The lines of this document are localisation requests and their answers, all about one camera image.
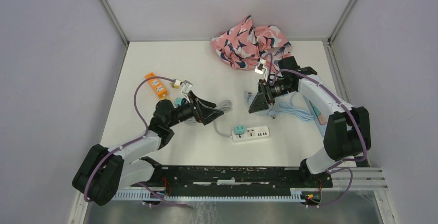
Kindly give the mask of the teal USB plug adapter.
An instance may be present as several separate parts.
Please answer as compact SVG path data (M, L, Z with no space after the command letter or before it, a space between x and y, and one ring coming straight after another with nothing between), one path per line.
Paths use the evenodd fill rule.
M180 107L182 104L183 104L183 98L181 98L181 97L175 98L175 105L177 107Z

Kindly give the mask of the yellow adapter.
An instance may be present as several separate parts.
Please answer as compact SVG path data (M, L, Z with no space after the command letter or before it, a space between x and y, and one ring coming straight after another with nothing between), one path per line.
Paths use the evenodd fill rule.
M171 83L171 87L174 89L179 89L181 86L181 81L178 79L174 79L173 82Z

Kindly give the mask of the white power strip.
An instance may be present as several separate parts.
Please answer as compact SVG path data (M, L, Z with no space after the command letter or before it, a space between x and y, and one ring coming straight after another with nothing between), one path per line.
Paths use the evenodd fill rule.
M246 142L267 139L270 137L270 131L267 126L246 127L246 132L243 135L236 136L232 131L233 142Z

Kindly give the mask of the orange power strip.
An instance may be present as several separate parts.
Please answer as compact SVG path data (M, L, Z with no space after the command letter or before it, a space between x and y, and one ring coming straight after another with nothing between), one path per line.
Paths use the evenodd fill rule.
M156 78L156 75L153 72L145 75L145 79L148 79L148 78L152 78L152 79L148 80L147 83L150 86L150 88L153 90L155 95L160 100L168 98L167 88L164 86L161 79Z

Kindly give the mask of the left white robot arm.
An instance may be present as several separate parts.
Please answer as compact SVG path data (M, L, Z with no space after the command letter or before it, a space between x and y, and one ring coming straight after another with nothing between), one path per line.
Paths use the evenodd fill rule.
M92 146L73 177L73 188L83 194L85 201L103 206L120 189L142 182L159 185L162 171L143 157L169 144L175 134L173 126L190 118L207 125L224 114L216 104L192 91L187 98L189 101L178 107L167 99L158 101L150 123L139 137L112 148Z

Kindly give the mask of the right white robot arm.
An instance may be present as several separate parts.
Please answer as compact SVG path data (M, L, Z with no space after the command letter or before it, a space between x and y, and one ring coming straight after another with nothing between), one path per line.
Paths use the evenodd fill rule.
M267 54L255 67L255 72L264 78L258 81L257 92L249 97L248 112L268 111L276 98L297 92L326 120L323 147L303 161L299 182L311 187L319 181L319 174L330 172L343 162L364 161L371 147L368 110L354 107L333 93L312 67L301 68L293 56L281 59L275 73L272 59L272 54Z

